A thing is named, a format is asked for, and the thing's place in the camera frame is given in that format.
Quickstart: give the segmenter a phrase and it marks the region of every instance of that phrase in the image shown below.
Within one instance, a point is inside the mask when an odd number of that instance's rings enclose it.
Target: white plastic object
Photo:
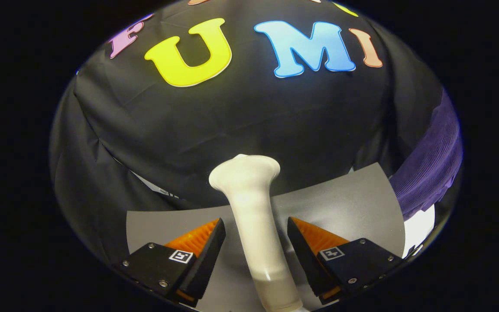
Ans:
[[[239,154],[209,175],[210,185],[232,207],[249,272],[267,312],[293,312],[303,306],[271,211],[269,190],[280,170],[270,157]]]

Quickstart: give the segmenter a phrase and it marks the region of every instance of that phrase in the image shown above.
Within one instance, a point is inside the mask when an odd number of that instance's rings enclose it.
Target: purple fabric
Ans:
[[[432,113],[430,127],[390,178],[404,220],[442,199],[454,182],[462,160],[459,121],[450,98],[442,90],[442,100]]]

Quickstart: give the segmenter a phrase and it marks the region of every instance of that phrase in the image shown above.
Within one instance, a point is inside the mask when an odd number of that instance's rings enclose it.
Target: letter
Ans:
[[[186,65],[176,44],[179,37],[171,37],[156,44],[145,54],[145,59],[154,62],[163,79],[175,87],[190,87],[219,75],[232,59],[232,51],[220,26],[224,19],[215,18],[193,26],[190,34],[200,34],[211,57],[204,64],[190,67]]]
[[[335,2],[333,2],[333,3],[334,3],[335,6],[337,6],[338,8],[340,8],[342,11],[346,12],[347,14],[353,15],[355,17],[359,17],[359,16],[357,16],[357,14],[355,14],[354,12],[348,10],[346,7],[341,6],[340,4],[337,4]]]
[[[111,52],[111,59],[116,57],[122,50],[136,41],[136,38],[138,36],[130,37],[130,34],[137,33],[142,30],[142,28],[144,28],[144,20],[147,20],[152,16],[153,13],[142,18],[141,20],[138,20],[133,26],[130,26],[129,28],[123,30],[109,41],[111,43],[111,46],[113,47],[113,52]]]
[[[266,34],[271,41],[279,62],[279,67],[275,69],[276,77],[285,78],[303,73],[304,67],[295,62],[293,53],[297,53],[313,71],[318,71],[321,67],[324,51],[327,51],[328,55],[324,66],[329,71],[355,69],[340,36],[341,29],[334,24],[315,22],[311,38],[281,20],[260,23],[255,25],[254,29]]]
[[[352,34],[355,35],[355,37],[357,37],[359,43],[361,43],[363,53],[365,53],[363,63],[365,63],[365,65],[369,67],[382,67],[382,61],[376,54],[375,47],[373,47],[373,43],[371,42],[371,36],[359,29],[350,28],[349,30]]]

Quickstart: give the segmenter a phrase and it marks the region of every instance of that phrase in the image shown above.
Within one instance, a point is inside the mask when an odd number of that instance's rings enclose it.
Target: gray mat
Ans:
[[[394,190],[378,164],[272,197],[271,205],[288,266],[307,310],[313,311],[323,305],[307,284],[290,244],[289,217],[302,219],[350,241],[366,237],[395,255],[403,253],[404,219]],[[192,211],[129,211],[126,216],[129,251],[133,253],[149,241],[164,245],[219,217],[224,221],[226,239],[196,310],[263,312],[230,206]]]

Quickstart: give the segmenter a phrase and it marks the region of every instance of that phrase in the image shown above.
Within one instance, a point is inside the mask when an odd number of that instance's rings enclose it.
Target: black fabric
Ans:
[[[144,59],[155,44],[179,36],[186,63],[202,64],[209,51],[188,29],[218,17],[226,20],[221,29],[233,55],[220,75],[173,87]],[[328,71],[325,54],[319,71],[312,71],[295,56],[305,72],[275,77],[271,43],[253,29],[269,20],[286,21],[307,36],[317,21],[340,26],[356,69]],[[363,63],[363,49],[349,28],[371,35],[381,68]],[[393,172],[440,103],[440,85],[408,48],[382,27],[329,2],[178,2],[156,11],[136,35],[114,59],[105,43],[79,69],[59,103],[50,138],[52,179],[63,213],[106,263],[128,255],[126,211],[228,204],[208,184],[208,175],[240,153],[271,156],[281,164],[271,195],[377,161]],[[151,191],[130,170],[180,199]]]

